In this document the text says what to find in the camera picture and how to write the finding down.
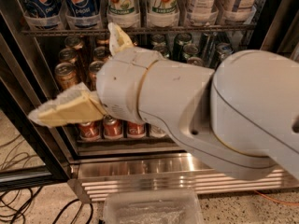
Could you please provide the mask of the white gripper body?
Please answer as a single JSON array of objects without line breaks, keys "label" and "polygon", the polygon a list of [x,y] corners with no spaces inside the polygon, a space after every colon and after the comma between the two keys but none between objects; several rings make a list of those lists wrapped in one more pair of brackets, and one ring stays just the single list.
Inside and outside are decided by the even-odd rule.
[{"label": "white gripper body", "polygon": [[163,58],[158,51],[132,47],[116,53],[103,65],[96,75],[96,91],[110,116],[143,123],[138,114],[138,94],[147,72]]}]

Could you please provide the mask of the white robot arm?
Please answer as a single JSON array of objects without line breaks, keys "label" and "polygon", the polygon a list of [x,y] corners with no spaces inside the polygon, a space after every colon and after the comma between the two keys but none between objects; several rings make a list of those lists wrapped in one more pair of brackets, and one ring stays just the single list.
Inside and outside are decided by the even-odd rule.
[{"label": "white robot arm", "polygon": [[79,83],[31,111],[31,121],[51,128],[110,115],[148,123],[231,177],[260,179],[280,165],[299,178],[297,62],[248,49],[210,69],[136,47],[115,23],[108,30],[112,56],[95,91]]}]

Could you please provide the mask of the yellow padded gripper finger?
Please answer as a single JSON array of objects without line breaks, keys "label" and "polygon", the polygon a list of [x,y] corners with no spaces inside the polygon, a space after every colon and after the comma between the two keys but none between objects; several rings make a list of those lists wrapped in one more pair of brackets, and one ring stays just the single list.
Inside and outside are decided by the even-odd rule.
[{"label": "yellow padded gripper finger", "polygon": [[110,22],[107,28],[110,33],[109,50],[112,56],[116,55],[120,51],[134,46],[129,35],[126,34],[118,24]]},{"label": "yellow padded gripper finger", "polygon": [[95,91],[79,83],[31,111],[28,119],[48,128],[100,120],[107,112]]}]

